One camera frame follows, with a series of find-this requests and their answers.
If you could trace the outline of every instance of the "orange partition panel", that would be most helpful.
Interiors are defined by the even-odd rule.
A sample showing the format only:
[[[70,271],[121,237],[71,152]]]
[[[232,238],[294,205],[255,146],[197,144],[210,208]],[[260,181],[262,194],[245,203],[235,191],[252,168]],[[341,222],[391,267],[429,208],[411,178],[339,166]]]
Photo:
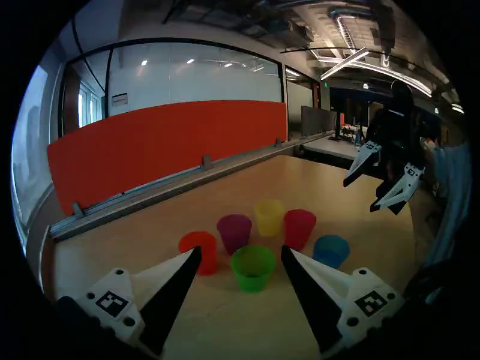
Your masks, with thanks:
[[[201,165],[286,140],[284,103],[198,101],[135,110],[67,134],[48,146],[65,214]]]

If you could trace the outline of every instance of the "ceiling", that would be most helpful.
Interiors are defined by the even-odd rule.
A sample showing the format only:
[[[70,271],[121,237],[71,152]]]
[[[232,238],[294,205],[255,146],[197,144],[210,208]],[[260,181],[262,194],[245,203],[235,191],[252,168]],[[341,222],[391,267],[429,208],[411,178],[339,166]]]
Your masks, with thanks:
[[[335,65],[317,56],[346,58],[349,48],[367,47],[364,59],[370,65],[386,67],[427,86],[433,101],[458,103],[458,95],[436,51],[417,25],[392,0],[127,0],[128,12],[150,14],[155,8],[171,20],[205,23],[255,38],[279,52],[315,49],[308,52],[309,66],[322,74]],[[379,92],[388,91],[391,76],[371,70],[347,67],[335,78],[369,80]],[[419,97],[424,94],[415,91]]]

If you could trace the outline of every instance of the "purple cup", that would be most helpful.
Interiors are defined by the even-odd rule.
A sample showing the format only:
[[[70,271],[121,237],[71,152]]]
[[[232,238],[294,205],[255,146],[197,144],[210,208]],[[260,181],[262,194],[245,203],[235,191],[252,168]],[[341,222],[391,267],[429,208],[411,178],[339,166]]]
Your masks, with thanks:
[[[245,215],[232,214],[221,218],[217,223],[218,232],[229,255],[248,245],[251,220]]]

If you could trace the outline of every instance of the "office desk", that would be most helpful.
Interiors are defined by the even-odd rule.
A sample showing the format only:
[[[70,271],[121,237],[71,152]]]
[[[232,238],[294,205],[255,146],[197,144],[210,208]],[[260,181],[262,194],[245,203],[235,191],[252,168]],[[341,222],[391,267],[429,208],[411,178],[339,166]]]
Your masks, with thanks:
[[[354,160],[358,152],[353,143],[343,140],[329,140],[329,136],[305,143],[304,148],[306,150],[334,155],[348,160]]]
[[[281,155],[63,241],[55,250],[57,296],[77,297],[117,266],[132,273],[150,268],[177,255],[184,234],[207,230],[218,239],[219,270],[193,281],[163,359],[317,358],[317,343],[280,260],[282,237],[262,239],[256,226],[252,228],[251,243],[272,249],[277,265],[262,292],[244,293],[229,267],[216,223],[231,213],[253,219],[253,205],[260,199],[310,210],[317,224],[303,253],[312,254],[319,236],[338,234],[351,247],[342,271],[366,266],[402,291],[415,270],[409,207],[398,216],[370,213],[380,181],[362,176],[343,188],[345,174],[343,169]]]

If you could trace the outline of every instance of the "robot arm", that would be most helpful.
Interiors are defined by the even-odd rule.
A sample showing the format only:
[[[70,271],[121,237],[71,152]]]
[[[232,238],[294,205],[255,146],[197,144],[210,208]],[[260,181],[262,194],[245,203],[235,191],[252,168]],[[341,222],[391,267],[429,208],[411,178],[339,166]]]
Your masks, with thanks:
[[[384,149],[384,147],[372,140],[360,147],[347,176],[343,180],[343,186],[347,187],[370,167],[378,163],[382,149]],[[423,173],[424,169],[407,162],[404,167],[404,174],[393,184],[393,186],[390,186],[390,188],[385,191],[384,189],[388,186],[388,183],[385,181],[378,187],[377,200],[370,205],[370,211],[373,212],[389,208],[397,204],[404,205],[410,200],[415,190],[418,188]]]
[[[158,358],[201,260],[196,247],[138,274],[116,268],[75,301],[59,303],[67,316],[80,307],[116,340]]]
[[[281,260],[322,358],[360,343],[405,302],[367,268],[347,275],[285,245]]]

